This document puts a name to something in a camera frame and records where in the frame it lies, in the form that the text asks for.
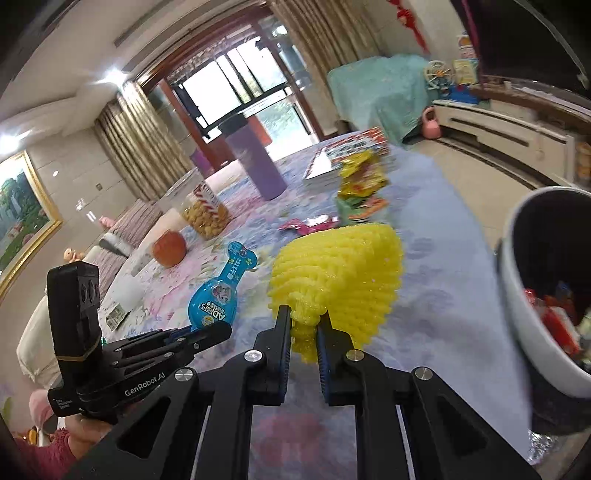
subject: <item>purple bottle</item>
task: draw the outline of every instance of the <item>purple bottle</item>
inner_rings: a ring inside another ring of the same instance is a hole
[[[239,113],[219,127],[228,146],[265,200],[272,200],[287,188],[285,180],[253,132],[244,114]]]

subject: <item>human hand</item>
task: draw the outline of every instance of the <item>human hand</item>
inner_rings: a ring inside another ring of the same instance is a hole
[[[87,419],[80,414],[66,417],[65,422],[66,429],[70,432],[68,445],[76,459],[82,458],[113,428],[113,425],[104,421]]]

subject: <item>book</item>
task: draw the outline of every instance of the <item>book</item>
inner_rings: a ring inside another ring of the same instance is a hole
[[[304,185],[324,186],[334,183],[339,178],[343,160],[365,150],[374,150],[380,157],[390,155],[388,139],[380,127],[341,138],[318,150],[304,173]]]

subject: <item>snack bag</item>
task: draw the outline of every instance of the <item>snack bag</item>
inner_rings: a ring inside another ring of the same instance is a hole
[[[369,197],[388,184],[379,157],[372,150],[344,159],[340,176],[343,178],[339,190],[342,199],[351,196]]]

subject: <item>striped cushion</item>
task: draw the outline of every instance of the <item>striped cushion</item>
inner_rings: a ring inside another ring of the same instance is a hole
[[[100,288],[100,299],[102,300],[107,290],[113,283],[113,280],[123,267],[127,259],[121,255],[109,252],[99,246],[94,246],[90,249],[88,254],[84,257],[84,261],[92,263],[99,267],[99,288]]]
[[[162,212],[156,205],[150,205],[143,200],[137,200],[117,220],[113,228],[109,230],[109,233],[114,233],[133,247],[138,248],[139,244],[161,215]]]

